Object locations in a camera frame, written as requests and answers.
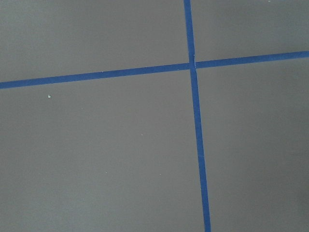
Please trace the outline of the brown paper table cover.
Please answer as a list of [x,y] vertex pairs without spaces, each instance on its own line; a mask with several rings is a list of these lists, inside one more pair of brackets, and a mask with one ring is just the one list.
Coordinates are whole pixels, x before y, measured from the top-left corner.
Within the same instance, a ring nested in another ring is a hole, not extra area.
[[[189,63],[184,0],[3,0],[0,83]],[[309,51],[306,0],[190,0],[195,63]],[[211,232],[309,229],[309,58],[197,69]],[[0,89],[3,232],[205,232],[190,70]]]

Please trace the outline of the blue tape strip lengthwise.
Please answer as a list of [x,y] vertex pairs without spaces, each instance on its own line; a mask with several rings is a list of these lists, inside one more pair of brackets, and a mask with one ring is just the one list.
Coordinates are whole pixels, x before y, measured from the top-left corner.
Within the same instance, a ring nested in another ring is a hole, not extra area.
[[202,133],[202,125],[201,125],[197,69],[196,69],[196,63],[195,63],[195,43],[194,43],[191,2],[189,0],[185,0],[183,3],[184,3],[184,12],[185,12],[189,70],[190,70],[190,78],[191,78],[191,92],[192,92],[195,133],[196,133],[196,143],[197,143],[197,159],[198,159],[199,178],[200,178],[200,185],[201,185],[200,188],[201,188],[202,210],[203,210],[203,218],[204,218],[204,231],[210,232],[211,231],[211,218],[210,218],[208,189],[207,189],[207,176],[206,176],[205,154],[204,154],[204,145],[203,145],[203,133]]

